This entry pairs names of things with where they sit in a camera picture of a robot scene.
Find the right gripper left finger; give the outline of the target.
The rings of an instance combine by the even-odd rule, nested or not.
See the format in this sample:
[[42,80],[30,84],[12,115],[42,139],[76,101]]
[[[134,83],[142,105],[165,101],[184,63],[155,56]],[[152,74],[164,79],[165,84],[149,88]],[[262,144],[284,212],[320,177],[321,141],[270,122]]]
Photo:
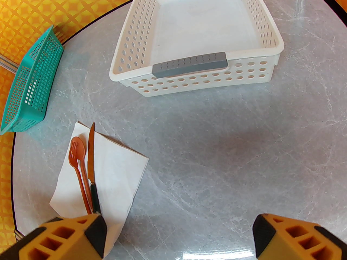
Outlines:
[[102,260],[107,225],[98,214],[56,217],[1,253],[1,260]]

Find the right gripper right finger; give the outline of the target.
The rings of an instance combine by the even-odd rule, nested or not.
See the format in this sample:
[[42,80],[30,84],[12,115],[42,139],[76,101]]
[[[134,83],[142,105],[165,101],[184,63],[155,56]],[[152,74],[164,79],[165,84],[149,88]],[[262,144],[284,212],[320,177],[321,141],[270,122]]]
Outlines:
[[252,226],[258,260],[346,260],[347,245],[319,224],[263,213]]

